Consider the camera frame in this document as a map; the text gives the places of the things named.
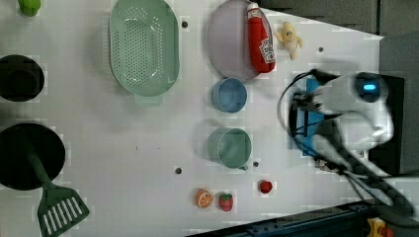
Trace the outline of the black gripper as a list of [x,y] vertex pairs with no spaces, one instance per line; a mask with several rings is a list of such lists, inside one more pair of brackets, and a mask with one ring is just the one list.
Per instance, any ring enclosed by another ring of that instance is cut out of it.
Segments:
[[319,112],[321,109],[321,104],[313,100],[312,94],[296,92],[293,94],[291,99],[291,109]]

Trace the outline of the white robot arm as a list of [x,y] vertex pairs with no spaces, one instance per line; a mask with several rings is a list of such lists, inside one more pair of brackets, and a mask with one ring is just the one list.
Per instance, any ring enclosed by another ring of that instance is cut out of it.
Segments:
[[374,197],[382,210],[415,216],[413,203],[387,182],[389,174],[360,155],[394,136],[386,82],[371,72],[335,76],[311,70],[308,74],[318,86],[312,91],[294,92],[290,110],[322,114],[324,119],[312,124],[311,142],[298,140],[298,147],[334,166],[339,175]]

